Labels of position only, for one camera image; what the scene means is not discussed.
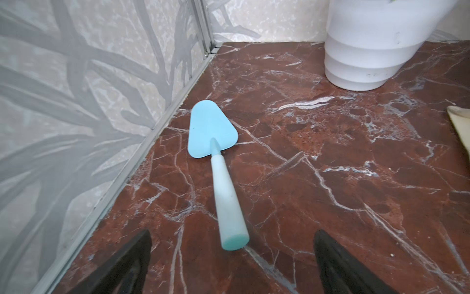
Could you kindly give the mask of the cream floral canvas bag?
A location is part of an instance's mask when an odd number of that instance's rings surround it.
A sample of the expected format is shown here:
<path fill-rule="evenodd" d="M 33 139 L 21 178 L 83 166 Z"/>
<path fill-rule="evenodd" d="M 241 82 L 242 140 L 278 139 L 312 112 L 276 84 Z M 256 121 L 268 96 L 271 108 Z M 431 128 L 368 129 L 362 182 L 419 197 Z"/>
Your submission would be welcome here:
<path fill-rule="evenodd" d="M 462 145 L 470 154 L 470 109 L 464 109 L 455 105 L 447 107 L 447 113 L 458 133 Z"/>

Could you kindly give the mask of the potted plant red flowers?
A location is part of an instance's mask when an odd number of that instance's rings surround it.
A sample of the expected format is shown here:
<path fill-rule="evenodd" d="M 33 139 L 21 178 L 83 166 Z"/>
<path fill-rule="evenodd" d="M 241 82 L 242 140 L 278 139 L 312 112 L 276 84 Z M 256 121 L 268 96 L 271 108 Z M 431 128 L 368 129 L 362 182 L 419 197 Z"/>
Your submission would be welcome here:
<path fill-rule="evenodd" d="M 432 35 L 456 1 L 331 1 L 325 75 L 351 91 L 381 87 Z"/>

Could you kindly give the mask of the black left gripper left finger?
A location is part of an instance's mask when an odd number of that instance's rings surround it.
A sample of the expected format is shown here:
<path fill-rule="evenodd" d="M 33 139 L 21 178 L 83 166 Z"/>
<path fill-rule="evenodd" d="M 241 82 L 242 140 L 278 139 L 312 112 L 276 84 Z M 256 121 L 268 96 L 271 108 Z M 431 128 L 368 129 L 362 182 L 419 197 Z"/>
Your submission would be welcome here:
<path fill-rule="evenodd" d="M 142 230 L 69 292 L 141 294 L 151 259 L 151 247 L 149 230 Z"/>

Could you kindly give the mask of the light blue toy spatula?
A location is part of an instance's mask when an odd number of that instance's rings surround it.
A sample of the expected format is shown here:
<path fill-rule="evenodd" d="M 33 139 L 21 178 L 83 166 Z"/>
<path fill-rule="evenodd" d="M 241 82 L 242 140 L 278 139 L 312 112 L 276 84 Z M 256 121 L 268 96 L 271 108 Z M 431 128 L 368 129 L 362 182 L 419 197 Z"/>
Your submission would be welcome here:
<path fill-rule="evenodd" d="M 238 133 L 220 107 L 202 100 L 191 111 L 188 153 L 193 158 L 211 157 L 215 206 L 222 249 L 237 251 L 249 242 L 249 234 L 236 190 L 222 151 L 238 141 Z"/>

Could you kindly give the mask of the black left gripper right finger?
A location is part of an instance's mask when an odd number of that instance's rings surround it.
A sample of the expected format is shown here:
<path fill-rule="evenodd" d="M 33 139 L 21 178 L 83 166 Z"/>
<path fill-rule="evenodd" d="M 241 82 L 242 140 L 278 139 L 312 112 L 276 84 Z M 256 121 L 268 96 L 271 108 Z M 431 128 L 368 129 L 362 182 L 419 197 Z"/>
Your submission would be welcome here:
<path fill-rule="evenodd" d="M 326 231 L 313 240 L 319 276 L 326 294 L 396 294 Z"/>

